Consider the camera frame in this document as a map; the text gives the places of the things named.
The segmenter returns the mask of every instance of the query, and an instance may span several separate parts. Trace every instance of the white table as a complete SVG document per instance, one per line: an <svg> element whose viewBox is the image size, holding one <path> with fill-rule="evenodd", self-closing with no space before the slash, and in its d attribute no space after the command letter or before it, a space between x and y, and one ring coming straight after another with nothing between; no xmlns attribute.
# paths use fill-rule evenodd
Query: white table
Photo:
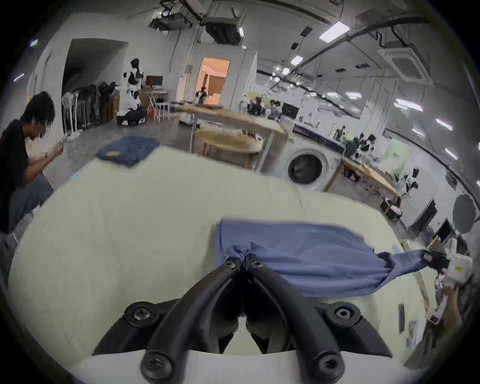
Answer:
<svg viewBox="0 0 480 384"><path fill-rule="evenodd" d="M169 91L167 89L143 89L143 93L148 95L148 110L154 111L154 119L160 119L160 108L156 104L156 99L159 96L167 95L167 101L169 99Z"/></svg>
<svg viewBox="0 0 480 384"><path fill-rule="evenodd" d="M45 202L13 259L13 309L43 349L73 366L129 304L181 297L212 270L212 234L223 217L341 225L376 252L401 248L385 217L367 205L159 147L132 169L95 159ZM406 328L425 312L419 276L428 286L436 273L425 268L348 299L399 360L407 336L398 334L398 304L405 304ZM259 353L235 338L232 344L230 353Z"/></svg>

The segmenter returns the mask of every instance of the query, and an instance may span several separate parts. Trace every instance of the blue cloth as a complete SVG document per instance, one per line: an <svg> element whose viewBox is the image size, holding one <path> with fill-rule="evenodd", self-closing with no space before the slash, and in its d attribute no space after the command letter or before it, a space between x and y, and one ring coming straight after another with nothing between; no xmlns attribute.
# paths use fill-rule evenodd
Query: blue cloth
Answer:
<svg viewBox="0 0 480 384"><path fill-rule="evenodd" d="M255 255L302 295L365 296L394 278L427 266L424 250L391 255L373 252L347 229L302 223L222 220L216 226L216 264Z"/></svg>
<svg viewBox="0 0 480 384"><path fill-rule="evenodd" d="M117 164L132 167L145 159L150 152L160 145L157 139L142 136L123 136L118 140L100 148L96 156ZM119 152L117 157L107 156L108 152Z"/></svg>

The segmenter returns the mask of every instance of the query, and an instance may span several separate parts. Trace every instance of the wooden workbench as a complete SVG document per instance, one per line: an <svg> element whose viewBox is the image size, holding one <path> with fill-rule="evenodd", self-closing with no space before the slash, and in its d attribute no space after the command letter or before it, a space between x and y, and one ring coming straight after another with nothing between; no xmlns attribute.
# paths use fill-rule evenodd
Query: wooden workbench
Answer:
<svg viewBox="0 0 480 384"><path fill-rule="evenodd" d="M260 172L272 145L275 134L287 135L286 131L276 121L247 115L230 109L211 109L199 107L195 104L184 104L176 108L177 112L190 113L192 115L192 133L190 135L190 152L193 151L193 139L197 130L197 119L220 122L234 126L235 128L246 131L256 132L264 138L264 146L259 154L259 161L254 167L256 172Z"/></svg>
<svg viewBox="0 0 480 384"><path fill-rule="evenodd" d="M325 188L325 192L330 189L337 176L343 171L344 168L349 169L352 172L355 172L361 178L366 179L370 185L378 190L382 190L391 200L397 201L397 199L401 199L401 196L398 194L397 190L378 171L371 168L367 164L360 164L346 156L343 156L342 162L340 163L336 174L332 177Z"/></svg>

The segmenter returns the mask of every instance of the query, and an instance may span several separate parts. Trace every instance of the round wooden table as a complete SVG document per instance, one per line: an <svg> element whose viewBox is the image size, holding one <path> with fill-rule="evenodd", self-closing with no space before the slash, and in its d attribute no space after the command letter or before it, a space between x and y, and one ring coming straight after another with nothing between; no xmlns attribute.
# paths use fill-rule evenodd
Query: round wooden table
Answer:
<svg viewBox="0 0 480 384"><path fill-rule="evenodd" d="M248 168L250 155L257 154L262 149L262 142L247 136L239 130L220 127L207 127L195 133L195 139L204 143L202 156L208 155L209 148L215 147L222 151L245 154L245 169Z"/></svg>

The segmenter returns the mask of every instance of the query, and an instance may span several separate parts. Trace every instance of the monitor screen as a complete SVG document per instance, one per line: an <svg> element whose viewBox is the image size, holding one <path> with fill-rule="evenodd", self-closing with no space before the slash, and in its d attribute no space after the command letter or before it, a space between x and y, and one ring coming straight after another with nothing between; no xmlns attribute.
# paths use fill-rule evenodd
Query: monitor screen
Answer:
<svg viewBox="0 0 480 384"><path fill-rule="evenodd" d="M293 105L283 103L282 105L282 114L285 116L288 116L292 119L297 117L297 113L299 112L299 109L297 107L294 107Z"/></svg>
<svg viewBox="0 0 480 384"><path fill-rule="evenodd" d="M147 76L145 78L146 86L162 85L162 83L163 83L163 76Z"/></svg>

